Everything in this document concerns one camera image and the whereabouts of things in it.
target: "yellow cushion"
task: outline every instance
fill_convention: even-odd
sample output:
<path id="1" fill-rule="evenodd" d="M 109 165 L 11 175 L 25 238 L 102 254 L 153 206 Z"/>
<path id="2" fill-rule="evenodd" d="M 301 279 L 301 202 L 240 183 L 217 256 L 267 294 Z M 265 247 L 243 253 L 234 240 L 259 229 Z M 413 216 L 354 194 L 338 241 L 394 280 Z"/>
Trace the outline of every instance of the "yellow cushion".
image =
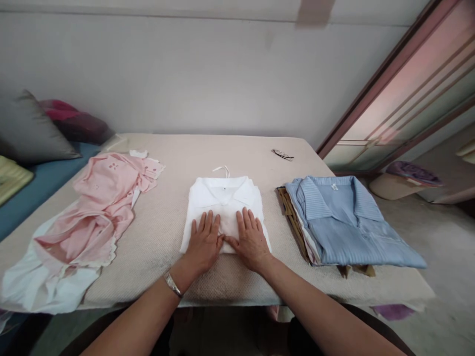
<path id="1" fill-rule="evenodd" d="M 33 179 L 33 173 L 0 156 L 0 206 Z"/>

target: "fingers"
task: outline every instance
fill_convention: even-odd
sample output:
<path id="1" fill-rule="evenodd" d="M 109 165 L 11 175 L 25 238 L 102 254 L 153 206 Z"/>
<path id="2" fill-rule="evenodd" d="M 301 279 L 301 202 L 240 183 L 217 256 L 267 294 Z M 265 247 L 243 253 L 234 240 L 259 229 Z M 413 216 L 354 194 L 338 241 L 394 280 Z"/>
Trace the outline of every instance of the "fingers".
<path id="1" fill-rule="evenodd" d="M 213 211 L 210 210 L 208 212 L 208 217 L 206 218 L 206 222 L 204 223 L 204 232 L 210 232 L 211 231 L 211 225 L 213 224 Z"/>
<path id="2" fill-rule="evenodd" d="M 204 230 L 205 221 L 206 221 L 206 212 L 203 212 L 203 214 L 201 214 L 201 220 L 199 221 L 199 226 L 198 226 L 198 231 L 197 232 L 202 232 Z"/>
<path id="3" fill-rule="evenodd" d="M 257 225 L 256 225 L 256 219 L 254 217 L 254 214 L 252 213 L 252 210 L 248 210 L 247 213 L 249 214 L 249 220 L 251 221 L 251 226 L 254 230 L 257 230 Z"/>
<path id="4" fill-rule="evenodd" d="M 234 237 L 231 236 L 224 236 L 224 240 L 230 244 L 232 248 L 237 252 L 239 249 L 239 241 L 237 241 Z"/>
<path id="5" fill-rule="evenodd" d="M 214 219 L 214 223 L 213 225 L 211 226 L 211 235 L 216 235 L 218 236 L 218 230 L 219 230 L 219 223 L 221 222 L 221 217 L 218 215 L 216 215 L 216 218 Z"/>
<path id="6" fill-rule="evenodd" d="M 246 226 L 244 224 L 244 220 L 242 219 L 242 215 L 240 211 L 236 212 L 236 220 L 237 220 L 237 229 L 239 231 L 239 236 L 242 236 L 246 231 Z"/>
<path id="7" fill-rule="evenodd" d="M 193 219 L 193 222 L 191 223 L 191 235 L 195 235 L 196 234 L 196 220 Z"/>
<path id="8" fill-rule="evenodd" d="M 242 216 L 244 218 L 244 225 L 246 226 L 246 229 L 250 229 L 252 228 L 252 225 L 251 225 L 251 220 L 249 218 L 249 213 L 247 212 L 247 208 L 244 207 L 242 209 Z"/>
<path id="9" fill-rule="evenodd" d="M 256 225 L 257 225 L 257 229 L 258 229 L 260 232 L 263 232 L 262 224 L 261 224 L 261 221 L 259 220 L 259 218 L 256 218 Z"/>
<path id="10" fill-rule="evenodd" d="M 218 242 L 216 242 L 216 250 L 218 251 L 221 251 L 221 247 L 223 247 L 223 244 L 224 244 L 224 236 L 225 235 L 220 235 L 218 237 Z"/>

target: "bangle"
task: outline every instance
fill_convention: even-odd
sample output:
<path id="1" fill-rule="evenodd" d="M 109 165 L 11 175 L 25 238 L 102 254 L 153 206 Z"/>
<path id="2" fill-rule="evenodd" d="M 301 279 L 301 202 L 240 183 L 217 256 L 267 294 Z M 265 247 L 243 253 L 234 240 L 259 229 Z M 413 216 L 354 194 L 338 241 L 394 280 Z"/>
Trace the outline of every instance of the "bangle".
<path id="1" fill-rule="evenodd" d="M 167 282 L 168 286 L 170 287 L 170 289 L 175 292 L 175 294 L 181 299 L 183 298 L 183 294 L 180 292 L 180 290 L 178 289 L 177 285 L 175 284 L 175 281 L 173 280 L 172 276 L 170 275 L 170 271 L 168 270 L 166 273 L 165 273 L 165 282 Z"/>

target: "bed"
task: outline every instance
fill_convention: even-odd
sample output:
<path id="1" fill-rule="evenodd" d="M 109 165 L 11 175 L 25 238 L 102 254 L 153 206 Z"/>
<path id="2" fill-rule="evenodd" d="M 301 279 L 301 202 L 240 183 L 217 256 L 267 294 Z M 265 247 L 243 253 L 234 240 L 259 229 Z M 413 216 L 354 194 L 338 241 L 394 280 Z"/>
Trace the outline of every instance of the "bed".
<path id="1" fill-rule="evenodd" d="M 71 144 L 82 157 L 28 167 L 34 174 L 31 182 L 0 206 L 0 242 L 79 172 L 88 163 L 89 158 L 100 151 L 99 146 L 88 143 Z"/>
<path id="2" fill-rule="evenodd" d="M 167 168 L 158 186 L 142 194 L 135 220 L 117 243 L 117 257 L 102 269 L 88 289 L 80 309 L 106 308 L 136 299 L 179 257 L 188 193 L 197 177 L 221 177 L 226 165 L 232 177 L 249 176 L 261 191 L 265 224 L 273 254 L 293 271 L 341 302 L 357 306 L 406 304 L 422 309 L 434 293 L 413 268 L 377 266 L 376 277 L 352 273 L 343 279 L 335 267 L 311 267 L 302 258 L 283 214 L 276 187 L 307 175 L 333 173 L 302 139 L 223 135 L 121 134 L 109 143 L 112 151 L 148 150 Z M 275 155 L 278 149 L 292 162 Z M 77 199 L 72 178 L 0 243 L 0 275 L 25 254 L 32 233 Z M 207 274 L 184 296 L 181 306 L 262 306 L 282 304 L 273 289 L 248 271 L 235 255 L 221 255 Z M 0 308 L 22 311 L 16 305 Z"/>

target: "folded white polo shirt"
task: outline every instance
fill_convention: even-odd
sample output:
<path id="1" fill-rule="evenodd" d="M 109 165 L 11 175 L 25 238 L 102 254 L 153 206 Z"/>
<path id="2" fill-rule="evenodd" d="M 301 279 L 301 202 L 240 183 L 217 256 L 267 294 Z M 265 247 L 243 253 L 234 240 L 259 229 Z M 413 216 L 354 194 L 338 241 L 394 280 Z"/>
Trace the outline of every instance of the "folded white polo shirt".
<path id="1" fill-rule="evenodd" d="M 209 210 L 213 211 L 214 216 L 217 214 L 221 216 L 219 234 L 239 239 L 236 212 L 242 212 L 244 207 L 252 210 L 254 216 L 260 219 L 267 245 L 272 252 L 267 229 L 264 225 L 261 192 L 248 177 L 196 179 L 190 188 L 187 222 L 180 252 L 187 251 L 193 219 L 199 224 L 201 214 Z M 220 253 L 235 253 L 235 251 L 225 242 Z"/>

